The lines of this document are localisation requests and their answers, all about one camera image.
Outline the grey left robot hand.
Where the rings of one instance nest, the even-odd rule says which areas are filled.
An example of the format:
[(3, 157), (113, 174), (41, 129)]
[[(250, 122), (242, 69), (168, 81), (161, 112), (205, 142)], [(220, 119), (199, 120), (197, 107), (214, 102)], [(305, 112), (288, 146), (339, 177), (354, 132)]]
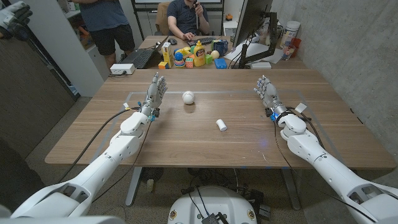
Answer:
[(165, 81), (164, 76), (159, 76), (159, 73), (156, 72), (152, 83), (149, 85), (147, 89), (147, 94), (144, 99), (144, 102), (141, 106), (141, 113), (146, 116), (155, 117), (159, 116), (159, 106), (162, 103), (163, 96), (167, 91), (167, 83)]

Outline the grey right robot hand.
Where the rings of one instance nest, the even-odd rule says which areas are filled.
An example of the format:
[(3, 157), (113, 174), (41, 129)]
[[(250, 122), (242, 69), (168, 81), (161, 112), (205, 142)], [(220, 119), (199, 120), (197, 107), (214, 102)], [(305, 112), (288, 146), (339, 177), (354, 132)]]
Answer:
[(277, 118), (287, 111), (287, 108), (279, 98), (275, 86), (267, 77), (262, 76), (257, 80), (257, 86), (254, 88), (254, 91), (259, 95), (262, 104), (265, 106), (266, 114)]

